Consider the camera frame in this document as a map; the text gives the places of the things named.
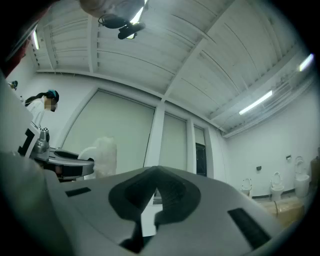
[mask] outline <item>wall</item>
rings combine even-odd
[[[197,174],[197,149],[195,125],[191,118],[186,121],[186,170]]]
[[[207,177],[230,184],[229,150],[226,140],[216,128],[209,126],[204,130],[207,159]]]
[[[252,195],[268,195],[275,172],[281,173],[285,191],[293,189],[295,158],[303,157],[310,171],[310,161],[317,156],[320,146],[318,87],[314,85],[272,119],[227,139],[226,145],[229,182],[236,189],[241,188],[243,179],[251,178]],[[292,155],[291,162],[286,160],[288,155]],[[257,166],[262,166],[262,170],[256,171]]]
[[[151,131],[149,136],[149,141],[145,153],[145,160],[143,167],[152,167],[159,165],[160,152],[161,152],[161,142],[162,134],[164,128],[165,119],[165,104],[159,104],[155,110],[151,125]]]
[[[17,90],[13,92],[18,96],[22,96],[26,87],[29,85],[30,80],[36,74],[36,67],[32,62],[30,53],[26,53],[26,55],[21,59],[20,63],[12,70],[12,72],[8,75],[6,80],[8,82],[18,81]]]

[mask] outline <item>person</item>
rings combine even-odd
[[[40,127],[45,110],[55,112],[59,101],[59,94],[56,90],[41,92],[36,96],[28,98],[24,105],[33,115],[33,123]]]
[[[18,87],[18,81],[8,82],[8,85],[10,86],[11,89],[16,91]]]

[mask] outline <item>ceiling light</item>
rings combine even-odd
[[[36,30],[33,31],[33,40],[34,40],[35,48],[37,50],[39,50],[39,42],[38,42],[38,37],[37,37]]]
[[[299,66],[299,71],[304,71],[314,59],[314,55],[311,53]]]
[[[144,0],[144,6],[146,6],[148,0]],[[138,23],[142,14],[142,11],[145,7],[142,7],[137,14],[133,17],[133,19],[130,21],[132,24]],[[128,39],[133,39],[135,37],[135,34],[129,35]]]
[[[250,109],[253,109],[255,106],[259,105],[261,102],[268,99],[271,95],[272,95],[272,90],[269,91],[266,95],[264,95],[260,99],[258,99],[256,102],[252,103],[250,106],[247,106],[245,109],[241,110],[239,112],[239,114],[242,115],[242,114],[246,113],[247,111],[249,111]]]

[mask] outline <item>window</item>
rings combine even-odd
[[[114,137],[116,173],[142,168],[153,117],[153,108],[98,91],[74,122],[62,148],[79,154],[97,138]]]
[[[196,143],[196,174],[207,177],[206,146]]]

